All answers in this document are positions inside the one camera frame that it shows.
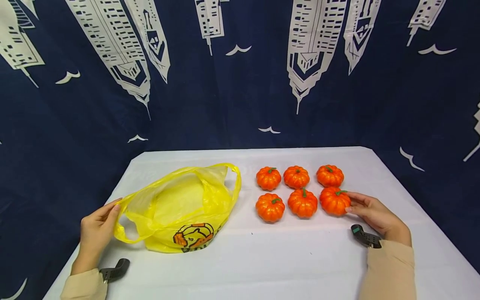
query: person's right hand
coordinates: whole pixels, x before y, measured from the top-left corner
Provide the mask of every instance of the person's right hand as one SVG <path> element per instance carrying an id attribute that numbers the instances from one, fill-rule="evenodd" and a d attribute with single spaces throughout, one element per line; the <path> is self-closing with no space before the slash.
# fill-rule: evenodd
<path id="1" fill-rule="evenodd" d="M 113 236 L 113 229 L 120 214 L 120 206 L 115 201 L 102 206 L 84 217 L 80 224 L 80 250 L 72 264 L 70 275 L 93 270 L 103 250 Z"/>
<path id="2" fill-rule="evenodd" d="M 377 198 L 348 192 L 352 206 L 345 211 L 361 217 L 370 227 L 382 234 L 385 240 L 412 246 L 410 229 Z"/>

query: white table surface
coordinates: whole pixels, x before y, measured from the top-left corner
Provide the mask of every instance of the white table surface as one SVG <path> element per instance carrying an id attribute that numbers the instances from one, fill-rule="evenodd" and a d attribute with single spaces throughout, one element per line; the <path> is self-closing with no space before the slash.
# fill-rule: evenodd
<path id="1" fill-rule="evenodd" d="M 180 254 L 151 252 L 142 242 L 128 245 L 113 239 L 100 268 L 112 267 L 120 258 L 128 258 L 131 265 L 123 279 L 109 285 L 107 299 L 356 299 L 367 250 L 353 239 L 350 226 L 359 223 L 373 232 L 367 225 L 354 216 L 328 216 L 320 206 L 310 220 L 298 219 L 287 207 L 273 225 L 255 211 L 255 202 L 264 193 L 255 180 L 261 167 L 277 167 L 281 174 L 292 165 L 304 167 L 311 177 L 307 189 L 318 197 L 322 187 L 315 173 L 325 164 L 343 170 L 343 189 L 379 198 L 410 227 L 419 300 L 480 299 L 480 275 L 367 148 L 143 153 L 131 161 L 107 202 L 181 167 L 222 162 L 240 168 L 242 189 L 218 236 L 203 250 Z M 229 172 L 226 185 L 233 186 L 234 178 Z M 283 182 L 275 190 L 285 203 L 291 192 Z M 126 230 L 131 236 L 134 226 L 126 225 Z M 78 248 L 44 299 L 59 298 L 77 253 Z"/>

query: navy blue backdrop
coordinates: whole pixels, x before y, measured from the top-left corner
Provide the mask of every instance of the navy blue backdrop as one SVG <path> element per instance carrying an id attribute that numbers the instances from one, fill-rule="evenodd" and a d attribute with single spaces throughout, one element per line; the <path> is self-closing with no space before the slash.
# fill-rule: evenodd
<path id="1" fill-rule="evenodd" d="M 372 148 L 480 271 L 478 2 L 217 2 L 0 0 L 0 298 L 42 298 L 159 150 Z M 313 2 L 345 15 L 320 52 Z"/>

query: building illustration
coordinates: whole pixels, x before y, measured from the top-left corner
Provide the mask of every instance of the building illustration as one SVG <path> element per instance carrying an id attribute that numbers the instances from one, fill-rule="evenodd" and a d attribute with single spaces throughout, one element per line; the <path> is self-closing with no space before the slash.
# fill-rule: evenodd
<path id="1" fill-rule="evenodd" d="M 413 37 L 417 33 L 418 29 L 430 30 L 438 15 L 442 11 L 446 0 L 420 0 L 415 13 L 408 25 L 410 30 L 410 38 L 408 39 L 407 47 L 413 40 Z"/>
<path id="2" fill-rule="evenodd" d="M 38 16 L 37 16 L 36 11 L 35 11 L 35 5 L 34 5 L 34 1 L 35 1 L 35 0 L 20 0 L 20 1 L 21 1 L 21 2 L 25 5 L 25 7 L 28 8 L 28 9 L 32 12 L 32 14 L 34 14 L 35 17 L 38 19 Z"/>
<path id="3" fill-rule="evenodd" d="M 477 119 L 477 124 L 475 125 L 475 131 L 480 135 L 480 102 L 478 103 L 478 108 L 479 110 L 477 111 L 477 113 L 475 113 L 475 115 L 473 115 L 476 119 Z M 467 161 L 470 157 L 472 157 L 472 155 L 474 155 L 478 150 L 480 149 L 480 142 L 478 143 L 478 145 L 475 146 L 475 148 L 472 149 L 472 151 L 470 151 L 470 153 L 463 159 L 463 161 Z"/>
<path id="4" fill-rule="evenodd" d="M 168 56 L 167 39 L 158 17 L 155 1 L 131 0 L 125 1 L 125 4 L 137 26 L 149 60 L 167 83 L 170 57 Z"/>
<path id="5" fill-rule="evenodd" d="M 212 38 L 225 36 L 221 2 L 229 0 L 194 0 L 202 38 L 206 39 L 212 55 Z"/>
<path id="6" fill-rule="evenodd" d="M 287 71 L 297 114 L 335 53 L 347 0 L 294 0 L 288 37 Z"/>
<path id="7" fill-rule="evenodd" d="M 35 29 L 35 25 L 15 0 L 0 2 L 0 11 L 3 23 L 0 26 L 1 55 L 12 69 L 22 70 L 38 87 L 26 69 L 45 64 L 26 34 L 26 30 Z"/>
<path id="8" fill-rule="evenodd" d="M 350 63 L 350 75 L 360 61 L 377 18 L 382 0 L 352 0 L 348 11 L 345 39 L 345 55 Z"/>
<path id="9" fill-rule="evenodd" d="M 65 1 L 113 79 L 145 105 L 150 117 L 150 74 L 120 0 Z"/>

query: sleeve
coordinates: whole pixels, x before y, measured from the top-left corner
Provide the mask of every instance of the sleeve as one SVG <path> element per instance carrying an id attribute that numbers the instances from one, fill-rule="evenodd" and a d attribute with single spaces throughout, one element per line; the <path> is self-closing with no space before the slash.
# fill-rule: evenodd
<path id="1" fill-rule="evenodd" d="M 93 269 L 67 278 L 61 300 L 105 300 L 107 284 L 98 269 Z"/>
<path id="2" fill-rule="evenodd" d="M 388 240 L 380 243 L 380 249 L 368 250 L 359 300 L 416 300 L 413 248 Z"/>

